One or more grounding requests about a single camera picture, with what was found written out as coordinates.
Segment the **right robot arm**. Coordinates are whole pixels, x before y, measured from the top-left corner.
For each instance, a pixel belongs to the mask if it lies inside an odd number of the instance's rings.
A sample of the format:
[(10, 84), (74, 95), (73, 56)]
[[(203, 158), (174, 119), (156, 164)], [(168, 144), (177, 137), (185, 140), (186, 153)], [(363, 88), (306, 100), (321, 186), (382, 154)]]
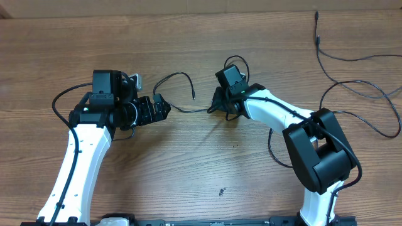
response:
[(358, 182), (345, 182), (350, 171), (361, 169), (334, 113), (326, 108), (301, 109), (258, 83), (249, 85), (236, 65), (215, 76), (219, 86), (209, 111), (244, 116), (282, 132), (293, 171), (305, 188), (303, 205), (295, 216), (270, 217), (267, 225), (356, 225), (355, 217), (334, 212), (339, 191)]

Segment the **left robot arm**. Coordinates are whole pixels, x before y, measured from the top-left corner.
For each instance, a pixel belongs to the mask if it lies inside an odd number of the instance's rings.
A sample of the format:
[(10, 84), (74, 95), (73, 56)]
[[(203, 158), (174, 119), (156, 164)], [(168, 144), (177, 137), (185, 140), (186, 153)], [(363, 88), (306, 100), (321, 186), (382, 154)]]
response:
[(67, 119), (68, 144), (53, 190), (33, 225), (90, 225), (90, 208), (100, 166), (116, 129), (135, 130), (167, 118), (160, 94), (138, 97), (138, 75), (94, 70), (87, 92)]

